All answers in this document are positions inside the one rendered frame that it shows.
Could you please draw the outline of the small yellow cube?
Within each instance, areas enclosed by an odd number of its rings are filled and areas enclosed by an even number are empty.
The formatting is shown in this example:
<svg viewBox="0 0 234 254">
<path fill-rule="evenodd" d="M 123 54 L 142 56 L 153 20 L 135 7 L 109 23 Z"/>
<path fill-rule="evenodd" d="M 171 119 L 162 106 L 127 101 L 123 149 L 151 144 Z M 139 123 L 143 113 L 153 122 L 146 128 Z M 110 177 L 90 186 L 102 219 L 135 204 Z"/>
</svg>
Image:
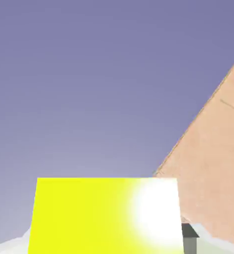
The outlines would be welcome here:
<svg viewBox="0 0 234 254">
<path fill-rule="evenodd" d="M 28 254 L 184 254 L 174 178 L 39 178 Z"/>
</svg>

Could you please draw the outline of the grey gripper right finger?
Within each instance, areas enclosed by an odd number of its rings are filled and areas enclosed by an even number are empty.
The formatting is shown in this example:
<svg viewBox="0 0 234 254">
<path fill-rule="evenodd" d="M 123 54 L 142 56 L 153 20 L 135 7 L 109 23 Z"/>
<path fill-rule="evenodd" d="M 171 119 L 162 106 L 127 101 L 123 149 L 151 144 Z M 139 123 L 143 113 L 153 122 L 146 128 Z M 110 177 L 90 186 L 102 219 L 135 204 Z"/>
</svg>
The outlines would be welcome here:
<svg viewBox="0 0 234 254">
<path fill-rule="evenodd" d="M 234 254 L 234 244 L 214 238 L 201 224 L 182 223 L 184 254 Z"/>
</svg>

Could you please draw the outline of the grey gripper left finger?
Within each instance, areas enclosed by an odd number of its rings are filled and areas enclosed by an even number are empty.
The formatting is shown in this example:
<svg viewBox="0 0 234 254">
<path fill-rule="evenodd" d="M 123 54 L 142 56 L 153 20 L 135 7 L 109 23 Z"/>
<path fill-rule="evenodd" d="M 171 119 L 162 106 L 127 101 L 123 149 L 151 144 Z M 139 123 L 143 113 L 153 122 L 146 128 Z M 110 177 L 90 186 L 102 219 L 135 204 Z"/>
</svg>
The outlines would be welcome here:
<svg viewBox="0 0 234 254">
<path fill-rule="evenodd" d="M 22 237 L 1 243 L 0 254 L 28 254 L 30 230 L 31 228 L 29 228 Z"/>
</svg>

